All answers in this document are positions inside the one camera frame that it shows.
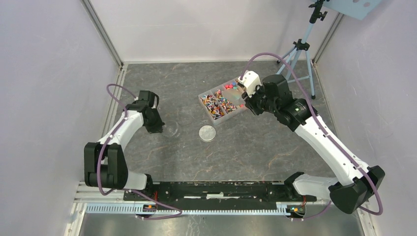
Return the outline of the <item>clear round jar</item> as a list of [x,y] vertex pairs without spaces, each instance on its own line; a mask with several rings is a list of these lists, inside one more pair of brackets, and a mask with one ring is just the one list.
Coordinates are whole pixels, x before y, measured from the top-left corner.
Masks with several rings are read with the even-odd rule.
[[180,135],[180,125],[174,120],[166,120],[162,134],[168,138],[178,137]]

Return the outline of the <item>clear plastic scoop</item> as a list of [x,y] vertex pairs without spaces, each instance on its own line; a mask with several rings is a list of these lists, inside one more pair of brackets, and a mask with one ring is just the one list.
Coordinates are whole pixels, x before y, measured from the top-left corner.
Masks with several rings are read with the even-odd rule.
[[242,88],[227,88],[222,92],[223,96],[233,103],[235,106],[245,106],[245,97],[247,96],[246,92]]

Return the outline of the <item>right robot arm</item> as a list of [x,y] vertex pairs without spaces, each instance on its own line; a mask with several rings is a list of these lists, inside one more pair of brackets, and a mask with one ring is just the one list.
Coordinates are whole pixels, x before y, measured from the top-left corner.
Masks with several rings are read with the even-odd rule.
[[271,113],[305,140],[325,161],[334,177],[316,177],[297,172],[285,180],[284,195],[291,201],[309,195],[330,200],[339,210],[351,214],[377,193],[385,172],[380,166],[370,167],[354,155],[324,124],[308,100],[294,98],[282,75],[260,79],[253,71],[238,78],[245,106],[255,115]]

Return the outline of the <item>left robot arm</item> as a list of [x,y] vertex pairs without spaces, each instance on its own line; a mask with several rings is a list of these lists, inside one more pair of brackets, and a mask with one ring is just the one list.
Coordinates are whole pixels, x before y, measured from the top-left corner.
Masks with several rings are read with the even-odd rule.
[[124,150],[133,135],[145,128],[150,134],[162,133],[164,122],[157,110],[159,96],[142,90],[139,96],[122,112],[114,127],[97,142],[84,147],[84,181],[90,187],[135,189],[142,200],[154,196],[150,175],[128,169]]

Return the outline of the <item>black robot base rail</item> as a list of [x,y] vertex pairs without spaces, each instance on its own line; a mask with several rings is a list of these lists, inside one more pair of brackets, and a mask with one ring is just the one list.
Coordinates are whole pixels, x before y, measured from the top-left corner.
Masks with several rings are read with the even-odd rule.
[[315,202],[316,197],[302,196],[283,181],[191,181],[155,182],[143,193],[181,210],[273,210],[276,203]]

